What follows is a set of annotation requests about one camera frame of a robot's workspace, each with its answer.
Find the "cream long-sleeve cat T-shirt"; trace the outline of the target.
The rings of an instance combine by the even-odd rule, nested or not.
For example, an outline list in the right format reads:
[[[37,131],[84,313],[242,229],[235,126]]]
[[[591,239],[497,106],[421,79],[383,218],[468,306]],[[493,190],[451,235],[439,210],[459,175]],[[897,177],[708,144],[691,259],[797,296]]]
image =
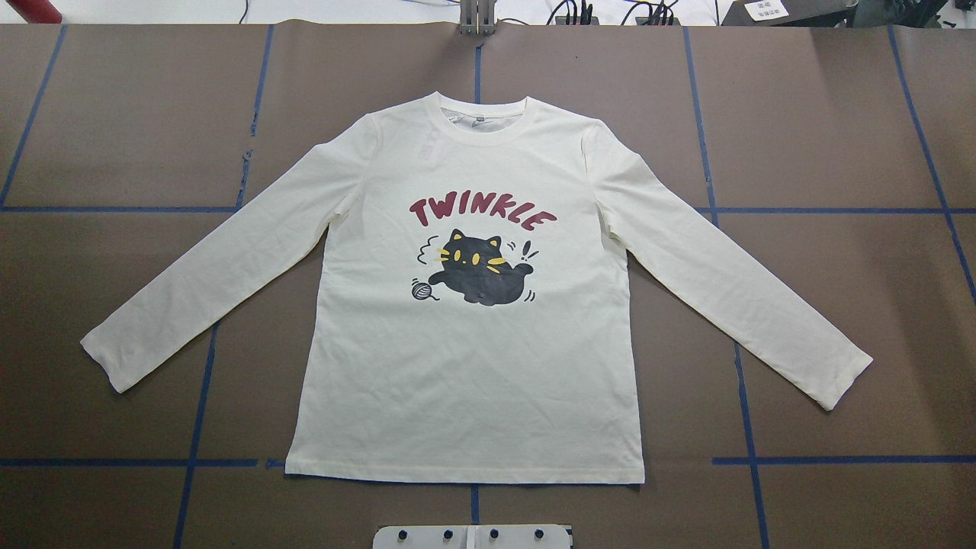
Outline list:
[[[125,392],[320,242],[290,475],[643,483],[630,257],[823,409],[872,363],[604,122],[439,93],[314,146],[82,347]]]

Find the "black box with label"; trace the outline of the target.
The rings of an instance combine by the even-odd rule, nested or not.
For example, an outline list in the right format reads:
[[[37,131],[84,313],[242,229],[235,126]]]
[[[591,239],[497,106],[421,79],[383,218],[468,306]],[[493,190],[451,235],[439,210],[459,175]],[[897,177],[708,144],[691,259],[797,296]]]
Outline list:
[[[735,1],[722,27],[850,27],[857,1]]]

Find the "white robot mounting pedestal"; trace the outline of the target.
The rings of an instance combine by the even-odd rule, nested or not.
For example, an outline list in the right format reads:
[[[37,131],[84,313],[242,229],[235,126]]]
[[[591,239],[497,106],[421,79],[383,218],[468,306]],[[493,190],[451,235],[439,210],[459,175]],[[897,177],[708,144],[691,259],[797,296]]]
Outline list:
[[[373,548],[573,548],[571,527],[558,524],[390,525]]]

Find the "red cylinder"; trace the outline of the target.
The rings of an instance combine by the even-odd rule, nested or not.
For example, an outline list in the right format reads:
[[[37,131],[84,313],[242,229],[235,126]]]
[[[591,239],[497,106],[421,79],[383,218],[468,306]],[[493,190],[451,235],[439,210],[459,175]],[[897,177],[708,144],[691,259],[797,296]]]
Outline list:
[[[49,0],[7,0],[6,3],[28,24],[62,24],[63,14]]]

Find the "aluminium frame post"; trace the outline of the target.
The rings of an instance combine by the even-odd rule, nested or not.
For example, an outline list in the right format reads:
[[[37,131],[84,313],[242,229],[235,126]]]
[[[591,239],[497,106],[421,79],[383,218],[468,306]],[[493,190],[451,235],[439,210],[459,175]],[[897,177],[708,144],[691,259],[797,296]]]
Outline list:
[[[460,0],[459,32],[468,36],[495,34],[497,18],[494,0]]]

